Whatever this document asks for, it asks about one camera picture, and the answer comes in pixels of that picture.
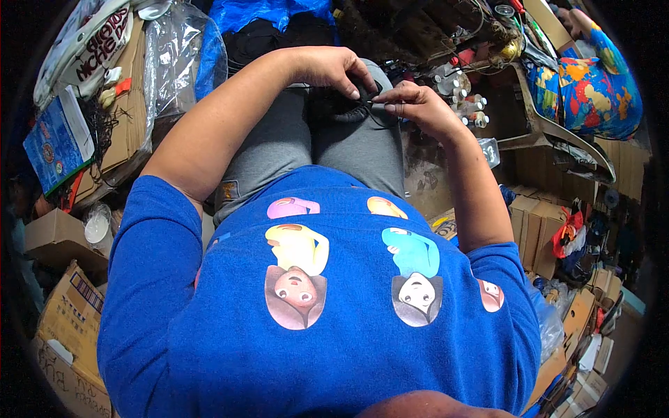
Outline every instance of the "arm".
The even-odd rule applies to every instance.
[[[448,105],[432,89],[406,81],[373,100],[404,101],[387,104],[386,111],[413,120],[444,145],[462,251],[512,242],[511,220],[488,162],[474,135]]]
[[[376,91],[367,67],[347,48],[286,48],[256,59],[180,119],[142,175],[156,176],[174,186],[202,216],[201,203],[218,186],[244,138],[277,95],[294,82],[306,82],[360,98],[346,71]]]

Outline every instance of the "wire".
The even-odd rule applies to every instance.
[[[479,2],[477,0],[472,0],[472,1],[476,3],[476,5],[478,6],[478,10],[481,12],[481,23],[478,24],[478,28],[476,28],[475,31],[470,33],[470,35],[473,37],[483,27],[483,23],[486,21],[486,16],[483,14],[483,7],[481,7],[481,4],[479,4]]]

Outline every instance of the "stacked cardboard boxes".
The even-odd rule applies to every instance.
[[[569,202],[524,186],[512,190],[517,196],[510,206],[511,225],[522,266],[551,279],[556,261],[551,238],[567,220],[562,206]]]

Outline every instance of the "multicolored cloth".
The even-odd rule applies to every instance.
[[[565,128],[577,134],[631,139],[643,113],[634,78],[618,48],[594,22],[588,42],[597,58],[561,58],[559,73],[527,60],[527,79],[537,111],[559,122],[561,94]]]

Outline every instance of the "black fabric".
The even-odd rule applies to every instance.
[[[360,78],[347,75],[360,92],[360,98],[358,100],[347,98],[331,87],[311,89],[306,105],[306,121],[309,126],[316,126],[324,122],[362,122],[369,115],[372,103],[367,102],[379,95],[381,85],[376,82],[377,91],[368,92]]]
[[[256,19],[238,32],[223,35],[228,72],[232,76],[256,58],[279,48],[334,45],[334,28],[311,12],[293,15],[286,31],[279,32],[272,22]]]

